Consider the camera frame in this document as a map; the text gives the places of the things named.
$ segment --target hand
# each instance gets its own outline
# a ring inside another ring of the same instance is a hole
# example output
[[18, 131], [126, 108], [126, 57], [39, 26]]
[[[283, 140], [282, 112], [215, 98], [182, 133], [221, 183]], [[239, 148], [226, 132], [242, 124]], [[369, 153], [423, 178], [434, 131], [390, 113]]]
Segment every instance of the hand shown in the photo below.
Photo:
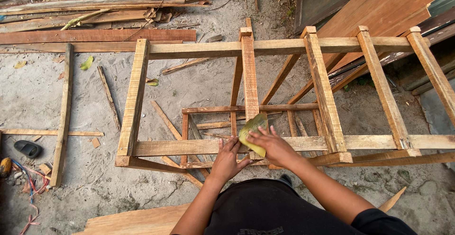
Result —
[[242, 143], [238, 141], [238, 136], [228, 140], [223, 146], [223, 139], [220, 139], [220, 150], [212, 166], [212, 172], [209, 178], [214, 179], [223, 185], [238, 174], [244, 167], [252, 163], [252, 160], [236, 162], [237, 152]]
[[249, 132], [247, 141], [255, 145], [261, 146], [265, 149], [265, 158], [268, 159], [272, 164], [291, 170], [291, 166], [296, 161], [303, 159], [285, 140], [277, 135], [275, 128], [270, 126], [270, 132], [258, 127], [262, 134]]

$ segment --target sandal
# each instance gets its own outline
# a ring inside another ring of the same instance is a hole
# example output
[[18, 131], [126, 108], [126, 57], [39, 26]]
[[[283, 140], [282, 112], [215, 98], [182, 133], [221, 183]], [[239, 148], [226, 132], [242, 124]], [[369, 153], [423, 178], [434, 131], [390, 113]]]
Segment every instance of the sandal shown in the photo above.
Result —
[[27, 158], [36, 158], [41, 151], [43, 151], [41, 146], [26, 140], [19, 140], [15, 142], [14, 148], [27, 156]]

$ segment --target sandy ground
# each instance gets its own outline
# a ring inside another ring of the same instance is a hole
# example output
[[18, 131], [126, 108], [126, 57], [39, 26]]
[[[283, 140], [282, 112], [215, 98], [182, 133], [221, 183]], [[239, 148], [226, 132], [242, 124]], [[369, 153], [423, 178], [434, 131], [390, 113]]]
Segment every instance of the sandy ground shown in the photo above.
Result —
[[[212, 8], [226, 1], [215, 0]], [[223, 34], [223, 41], [236, 41], [239, 28], [245, 26], [245, 18], [251, 17], [256, 40], [287, 38], [287, 32], [291, 28], [280, 25], [286, 9], [276, 0], [261, 2], [263, 11], [259, 13], [253, 9], [254, 0], [248, 0], [247, 10], [243, 0], [238, 3], [231, 1], [215, 11], [190, 9], [171, 23], [200, 22], [197, 37], [205, 33], [201, 42], [216, 34]], [[77, 65], [90, 54], [94, 57], [92, 67], [86, 71], [78, 69]], [[55, 56], [58, 55], [0, 55], [0, 128], [58, 128], [63, 80], [57, 80], [57, 77], [63, 71], [63, 63], [54, 63], [52, 59]], [[285, 58], [256, 58], [259, 99], [264, 97]], [[23, 60], [28, 62], [25, 67], [13, 68], [14, 64]], [[31, 226], [27, 234], [71, 234], [82, 231], [89, 218], [188, 203], [196, 196], [199, 189], [178, 174], [114, 167], [120, 133], [113, 122], [96, 66], [102, 65], [105, 68], [114, 103], [122, 118], [132, 61], [133, 53], [126, 52], [82, 53], [75, 56], [70, 130], [99, 130], [105, 136], [98, 137], [101, 146], [96, 149], [88, 142], [90, 137], [69, 137], [62, 187], [34, 197], [34, 204], [40, 210], [36, 221], [41, 225]], [[162, 69], [182, 62], [183, 60], [175, 59], [149, 62], [147, 77], [158, 78], [160, 85], [146, 86], [142, 108], [145, 117], [141, 118], [139, 140], [145, 141], [149, 137], [153, 140], [174, 140], [150, 105], [151, 100], [161, 106], [179, 131], [182, 128], [181, 108], [229, 104], [234, 58], [219, 58], [171, 75], [160, 75]], [[308, 61], [306, 56], [302, 56], [270, 103], [285, 104], [309, 78]], [[394, 89], [394, 94], [409, 133], [428, 134], [428, 124], [416, 99], [400, 87]], [[344, 134], [390, 134], [374, 88], [368, 85], [355, 86], [347, 93], [335, 93], [334, 97]], [[310, 103], [314, 99], [314, 92], [311, 92], [299, 103]], [[243, 103], [242, 87], [238, 103]], [[301, 111], [297, 114], [302, 118], [308, 134], [317, 135], [311, 112]], [[226, 121], [228, 115], [195, 115], [194, 119], [196, 123]], [[285, 114], [272, 124], [282, 136], [290, 136]], [[228, 134], [230, 128], [207, 132]], [[2, 157], [11, 157], [24, 164], [26, 157], [14, 150], [13, 144], [15, 140], [31, 140], [32, 137], [4, 136]], [[43, 136], [37, 141], [44, 151], [34, 160], [36, 168], [41, 163], [53, 161], [55, 139], [55, 136]], [[150, 159], [161, 162], [158, 157]], [[381, 205], [403, 186], [407, 186], [401, 199], [389, 211], [390, 215], [400, 217], [419, 234], [455, 233], [455, 194], [451, 191], [455, 177], [442, 164], [325, 170], [332, 178], [375, 206]], [[286, 170], [247, 167], [232, 182], [252, 178], [278, 178], [282, 173], [290, 174]], [[203, 179], [198, 172], [194, 174], [200, 180]], [[302, 182], [293, 174], [291, 177], [299, 194], [320, 207]], [[13, 175], [0, 183], [3, 234], [19, 233], [27, 223], [28, 215], [35, 214], [28, 204], [27, 194], [21, 192], [23, 186], [13, 185], [14, 183]]]

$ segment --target wooden ladder frame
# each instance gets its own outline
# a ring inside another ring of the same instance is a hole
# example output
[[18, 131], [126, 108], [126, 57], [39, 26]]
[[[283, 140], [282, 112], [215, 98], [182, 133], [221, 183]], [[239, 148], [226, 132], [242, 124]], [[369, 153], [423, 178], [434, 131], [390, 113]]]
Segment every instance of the wooden ladder frame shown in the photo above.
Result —
[[[244, 111], [246, 119], [259, 112], [287, 111], [291, 130], [295, 129], [293, 111], [313, 110], [319, 136], [285, 139], [297, 152], [311, 152], [308, 160], [315, 166], [385, 166], [455, 161], [455, 152], [422, 155], [424, 149], [455, 149], [454, 135], [409, 135], [386, 77], [379, 63], [379, 56], [388, 52], [416, 52], [425, 71], [441, 98], [444, 107], [455, 124], [455, 93], [429, 50], [429, 41], [422, 38], [418, 27], [413, 27], [401, 37], [371, 37], [367, 27], [359, 26], [352, 37], [318, 39], [315, 27], [306, 27], [299, 39], [254, 41], [251, 22], [239, 32], [239, 41], [198, 44], [150, 45], [147, 39], [139, 39], [132, 66], [123, 126], [117, 149], [117, 167], [139, 168], [154, 171], [187, 174], [187, 168], [209, 168], [212, 161], [187, 162], [187, 155], [217, 154], [217, 139], [188, 140], [188, 119], [192, 113], [227, 112], [231, 114], [232, 134], [237, 133], [236, 111]], [[327, 71], [332, 69], [349, 52], [363, 52], [366, 64], [343, 81], [330, 87]], [[287, 104], [269, 105], [293, 65], [302, 54], [309, 59], [312, 80]], [[323, 53], [338, 53], [326, 63]], [[264, 100], [259, 104], [256, 85], [255, 56], [289, 55]], [[146, 141], [137, 140], [145, 80], [149, 60], [178, 58], [235, 57], [236, 65], [232, 80], [231, 101], [228, 106], [183, 108], [182, 140]], [[343, 135], [333, 92], [344, 87], [354, 78], [370, 70], [379, 98], [392, 131], [391, 135]], [[237, 105], [240, 81], [243, 77], [245, 105]], [[312, 104], [296, 104], [311, 88], [315, 87], [317, 101]], [[352, 157], [348, 150], [383, 150], [376, 154]], [[317, 156], [314, 151], [322, 151]], [[240, 154], [250, 150], [242, 146]], [[180, 165], [166, 165], [141, 157], [180, 155]], [[266, 159], [253, 165], [270, 165]]]

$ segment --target yellow object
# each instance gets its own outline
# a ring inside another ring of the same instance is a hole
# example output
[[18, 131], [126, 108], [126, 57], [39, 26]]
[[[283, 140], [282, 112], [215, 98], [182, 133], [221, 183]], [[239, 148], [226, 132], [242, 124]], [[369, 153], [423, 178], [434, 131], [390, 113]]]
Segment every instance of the yellow object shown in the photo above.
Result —
[[0, 176], [2, 178], [5, 178], [8, 176], [8, 174], [11, 172], [11, 165], [12, 165], [12, 161], [10, 158], [4, 158], [2, 159], [1, 163], [0, 163]]
[[259, 126], [264, 128], [264, 129], [267, 129], [267, 127], [268, 127], [267, 115], [260, 113], [260, 114], [256, 115], [253, 119], [247, 121], [245, 126], [238, 133], [238, 139], [239, 139], [239, 141], [242, 144], [246, 145], [251, 150], [253, 150], [257, 154], [259, 154], [259, 156], [264, 158], [265, 157], [265, 149], [260, 147], [260, 146], [258, 146], [258, 145], [254, 145], [254, 144], [248, 142], [247, 139], [246, 139], [246, 137], [248, 135], [248, 132], [250, 130], [255, 132], [255, 133], [262, 134], [258, 130]]

